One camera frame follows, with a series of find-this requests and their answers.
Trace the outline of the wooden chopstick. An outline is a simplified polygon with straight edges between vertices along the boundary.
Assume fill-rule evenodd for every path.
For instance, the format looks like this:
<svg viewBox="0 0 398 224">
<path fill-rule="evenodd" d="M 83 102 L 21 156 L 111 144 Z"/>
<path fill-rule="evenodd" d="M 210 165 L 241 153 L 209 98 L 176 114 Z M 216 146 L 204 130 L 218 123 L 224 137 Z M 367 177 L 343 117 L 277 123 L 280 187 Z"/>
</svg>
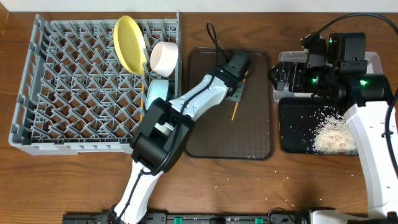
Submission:
<svg viewBox="0 0 398 224">
<path fill-rule="evenodd" d="M 143 120 L 144 117 L 144 102 L 145 102 L 145 82 L 146 82 L 146 74 L 145 72 L 142 73 L 142 78 L 141 78 L 141 92 L 140 92 L 140 96 L 141 96 L 141 104 L 140 104 L 140 122 Z"/>
<path fill-rule="evenodd" d="M 236 116 L 236 112 L 237 112 L 238 106 L 239 106 L 239 102 L 237 101 L 236 104 L 235 104 L 235 107 L 234 107 L 233 115 L 232 115 L 232 117 L 231 117 L 231 120 L 232 120 L 232 121 L 234 121 L 234 118 L 235 118 L 235 116 Z"/>
</svg>

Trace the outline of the light blue bowl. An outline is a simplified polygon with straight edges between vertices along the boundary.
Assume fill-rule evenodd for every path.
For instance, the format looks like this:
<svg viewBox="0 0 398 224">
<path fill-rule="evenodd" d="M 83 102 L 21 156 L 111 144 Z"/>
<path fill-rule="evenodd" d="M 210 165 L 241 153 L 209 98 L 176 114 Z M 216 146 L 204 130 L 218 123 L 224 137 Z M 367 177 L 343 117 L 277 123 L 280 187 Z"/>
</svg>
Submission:
<svg viewBox="0 0 398 224">
<path fill-rule="evenodd" d="M 149 85 L 147 97 L 145 101 L 145 109 L 148 110 L 152 102 L 158 98 L 165 101 L 169 97 L 169 81 L 168 80 L 153 80 Z"/>
</svg>

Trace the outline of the yellow round plate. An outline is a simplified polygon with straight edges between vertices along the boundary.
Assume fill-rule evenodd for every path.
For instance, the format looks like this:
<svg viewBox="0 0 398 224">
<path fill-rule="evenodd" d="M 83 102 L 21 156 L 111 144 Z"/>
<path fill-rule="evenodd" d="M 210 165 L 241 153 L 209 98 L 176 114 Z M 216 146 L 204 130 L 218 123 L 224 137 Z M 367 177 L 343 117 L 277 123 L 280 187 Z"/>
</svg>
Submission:
<svg viewBox="0 0 398 224">
<path fill-rule="evenodd" d="M 122 16 L 114 25 L 113 41 L 119 61 L 130 73 L 142 74 L 146 44 L 136 21 L 130 16 Z"/>
</svg>

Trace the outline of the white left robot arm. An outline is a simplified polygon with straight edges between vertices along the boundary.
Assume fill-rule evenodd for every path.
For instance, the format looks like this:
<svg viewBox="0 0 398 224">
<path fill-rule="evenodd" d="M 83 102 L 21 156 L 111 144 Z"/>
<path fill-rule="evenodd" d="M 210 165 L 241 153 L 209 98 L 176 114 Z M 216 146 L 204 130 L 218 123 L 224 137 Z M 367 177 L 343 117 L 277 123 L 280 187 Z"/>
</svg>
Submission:
<svg viewBox="0 0 398 224">
<path fill-rule="evenodd" d="M 186 94 L 169 101 L 156 98 L 134 133 L 132 171 L 122 199 L 108 215 L 108 223 L 139 223 L 160 177 L 182 155 L 196 120 L 234 94 L 247 69 L 217 68 Z"/>
</svg>

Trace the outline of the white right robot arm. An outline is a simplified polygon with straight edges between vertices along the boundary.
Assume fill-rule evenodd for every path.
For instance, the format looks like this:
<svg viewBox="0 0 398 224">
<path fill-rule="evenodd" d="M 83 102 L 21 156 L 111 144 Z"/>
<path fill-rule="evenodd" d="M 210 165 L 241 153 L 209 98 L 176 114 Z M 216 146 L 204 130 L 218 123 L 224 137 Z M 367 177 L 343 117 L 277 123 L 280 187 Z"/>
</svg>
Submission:
<svg viewBox="0 0 398 224">
<path fill-rule="evenodd" d="M 361 162 L 368 217 L 313 210 L 310 223 L 397 223 L 397 125 L 394 95 L 383 74 L 367 72 L 362 32 L 302 39 L 305 62 L 281 61 L 268 72 L 277 91 L 311 93 L 340 104 Z"/>
</svg>

